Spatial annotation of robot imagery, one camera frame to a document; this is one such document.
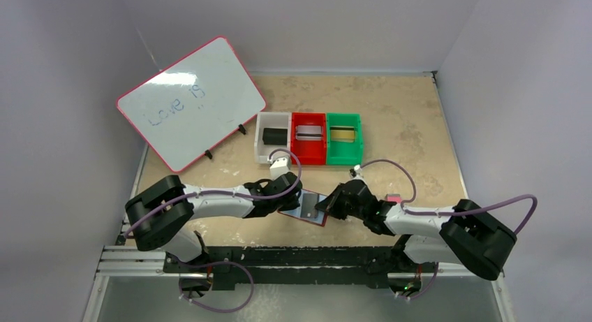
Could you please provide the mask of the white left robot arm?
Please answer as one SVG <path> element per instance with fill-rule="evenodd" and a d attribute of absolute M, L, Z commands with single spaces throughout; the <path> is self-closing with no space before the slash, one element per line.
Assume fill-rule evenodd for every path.
<path fill-rule="evenodd" d="M 164 249 L 177 260 L 190 263 L 203 258 L 201 235 L 186 227 L 194 219 L 261 218 L 299 206 L 302 182 L 288 172 L 276 179 L 261 179 L 233 188 L 212 189 L 183 184 L 168 175 L 124 206 L 130 221 L 125 237 L 132 237 L 140 251 Z"/>

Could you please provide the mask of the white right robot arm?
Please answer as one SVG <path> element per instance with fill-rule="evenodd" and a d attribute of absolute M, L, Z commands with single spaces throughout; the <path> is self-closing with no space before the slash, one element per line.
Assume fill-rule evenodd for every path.
<path fill-rule="evenodd" d="M 456 263 L 489 281 L 498 279 L 517 241 L 513 230 L 471 200 L 405 209 L 377 199 L 361 179 L 339 184 L 315 209 L 336 219 L 355 217 L 377 235 L 399 235 L 401 252 L 414 263 Z"/>

